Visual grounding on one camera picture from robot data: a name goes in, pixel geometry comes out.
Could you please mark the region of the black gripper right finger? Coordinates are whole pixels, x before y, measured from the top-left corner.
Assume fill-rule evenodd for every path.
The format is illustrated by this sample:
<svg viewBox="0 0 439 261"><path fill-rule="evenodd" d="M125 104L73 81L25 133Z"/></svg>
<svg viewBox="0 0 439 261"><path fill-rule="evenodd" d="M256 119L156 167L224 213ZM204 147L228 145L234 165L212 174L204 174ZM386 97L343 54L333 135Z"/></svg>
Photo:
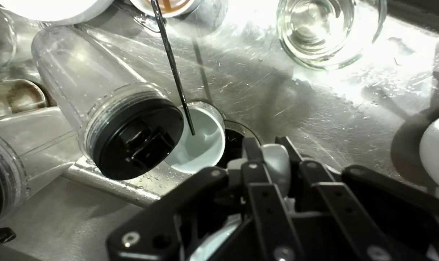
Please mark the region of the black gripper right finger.
<svg viewBox="0 0 439 261"><path fill-rule="evenodd" d="M318 161L302 158L286 136L277 136L289 155L288 194L301 215L302 242L327 261L399 261L399 252L373 222L354 193Z"/></svg>

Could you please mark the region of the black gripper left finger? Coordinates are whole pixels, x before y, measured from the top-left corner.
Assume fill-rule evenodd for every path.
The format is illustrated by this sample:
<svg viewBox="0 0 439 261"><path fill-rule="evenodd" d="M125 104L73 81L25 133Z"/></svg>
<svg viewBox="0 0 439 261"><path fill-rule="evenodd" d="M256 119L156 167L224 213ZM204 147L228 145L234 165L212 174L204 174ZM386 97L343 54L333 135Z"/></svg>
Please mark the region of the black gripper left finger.
<svg viewBox="0 0 439 261"><path fill-rule="evenodd" d="M277 187L270 181L254 138L243 139L246 161L240 167L259 249L264 261L299 261L301 244L286 215Z"/></svg>

